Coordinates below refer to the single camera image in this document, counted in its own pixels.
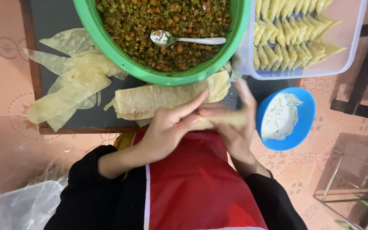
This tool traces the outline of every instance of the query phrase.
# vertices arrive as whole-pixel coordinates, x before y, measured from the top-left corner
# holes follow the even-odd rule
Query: clear plastic container
[[[255,71],[253,68],[253,22],[255,20],[255,1],[253,0],[247,30],[232,57],[233,69],[237,73],[250,75],[258,80],[293,79],[343,73],[352,65],[355,58],[366,6],[367,0],[334,0],[322,11],[327,18],[343,21],[324,34],[323,39],[347,47],[346,50],[305,70],[297,68],[294,71],[272,72]]]

